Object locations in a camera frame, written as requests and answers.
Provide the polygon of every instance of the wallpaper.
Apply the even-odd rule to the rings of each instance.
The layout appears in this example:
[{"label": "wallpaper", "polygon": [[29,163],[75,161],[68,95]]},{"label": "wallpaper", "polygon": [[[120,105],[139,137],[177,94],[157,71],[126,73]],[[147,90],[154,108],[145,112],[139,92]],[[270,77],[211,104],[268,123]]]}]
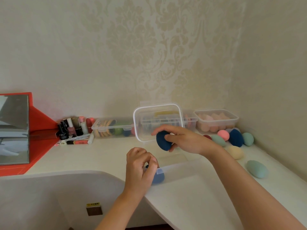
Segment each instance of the wallpaper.
[{"label": "wallpaper", "polygon": [[307,180],[307,0],[248,0],[226,107]]},{"label": "wallpaper", "polygon": [[222,108],[245,0],[0,0],[0,91],[57,120]]}]

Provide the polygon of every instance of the person's right hand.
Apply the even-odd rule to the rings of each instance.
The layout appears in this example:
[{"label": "person's right hand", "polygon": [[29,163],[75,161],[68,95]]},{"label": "person's right hand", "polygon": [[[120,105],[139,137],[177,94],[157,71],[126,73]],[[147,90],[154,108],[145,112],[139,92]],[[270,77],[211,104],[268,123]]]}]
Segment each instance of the person's right hand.
[{"label": "person's right hand", "polygon": [[180,147],[186,152],[197,153],[204,157],[209,157],[216,151],[222,149],[221,146],[212,140],[183,127],[162,125],[156,128],[151,135],[156,135],[160,131],[168,131],[175,134],[165,135],[165,139],[173,143],[169,150],[170,152],[172,152],[176,147]]}]

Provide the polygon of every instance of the dark blue makeup sponge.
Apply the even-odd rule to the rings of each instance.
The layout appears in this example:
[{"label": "dark blue makeup sponge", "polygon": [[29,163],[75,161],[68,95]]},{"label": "dark blue makeup sponge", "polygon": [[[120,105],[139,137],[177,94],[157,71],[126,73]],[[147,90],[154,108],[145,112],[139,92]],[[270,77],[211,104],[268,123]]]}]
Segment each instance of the dark blue makeup sponge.
[{"label": "dark blue makeup sponge", "polygon": [[165,179],[165,176],[164,176],[164,173],[161,173],[161,174],[155,174],[154,177],[153,177],[153,181],[152,181],[152,184],[159,184],[161,182],[164,181]]},{"label": "dark blue makeup sponge", "polygon": [[171,149],[172,142],[168,142],[164,139],[165,135],[169,135],[169,132],[167,131],[160,131],[156,135],[157,143],[160,148],[162,148],[164,151],[168,151]]},{"label": "dark blue makeup sponge", "polygon": [[233,146],[241,147],[244,143],[243,136],[237,129],[233,129],[229,133],[229,140]]}]

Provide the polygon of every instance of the floral wallpaper pattern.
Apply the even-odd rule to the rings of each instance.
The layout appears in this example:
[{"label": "floral wallpaper pattern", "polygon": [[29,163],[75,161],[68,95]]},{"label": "floral wallpaper pattern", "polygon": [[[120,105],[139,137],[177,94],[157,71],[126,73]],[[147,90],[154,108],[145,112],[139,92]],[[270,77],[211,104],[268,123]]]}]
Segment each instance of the floral wallpaper pattern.
[{"label": "floral wallpaper pattern", "polygon": [[32,91],[53,119],[222,108],[245,2],[0,0],[0,90]]}]

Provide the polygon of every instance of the floor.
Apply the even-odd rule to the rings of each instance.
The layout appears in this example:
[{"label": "floor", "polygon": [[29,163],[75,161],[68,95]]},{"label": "floor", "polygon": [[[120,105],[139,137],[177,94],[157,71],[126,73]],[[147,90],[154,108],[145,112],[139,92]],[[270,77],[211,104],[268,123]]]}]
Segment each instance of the floor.
[{"label": "floor", "polygon": [[168,224],[162,224],[139,228],[126,228],[126,230],[173,230],[173,228],[171,228],[171,226],[169,226]]}]

